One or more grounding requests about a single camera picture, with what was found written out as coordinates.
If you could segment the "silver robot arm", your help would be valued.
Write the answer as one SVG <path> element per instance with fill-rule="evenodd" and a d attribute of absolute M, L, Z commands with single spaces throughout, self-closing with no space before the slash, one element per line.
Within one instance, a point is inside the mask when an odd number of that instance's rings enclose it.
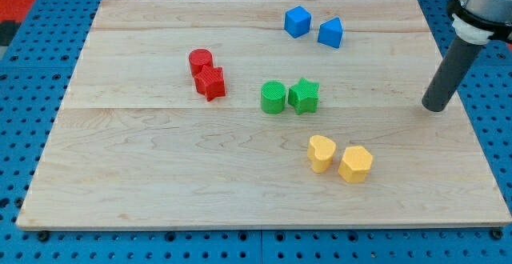
<path fill-rule="evenodd" d="M 483 46 L 511 42 L 511 0 L 450 0 L 447 13 L 460 39 Z"/>

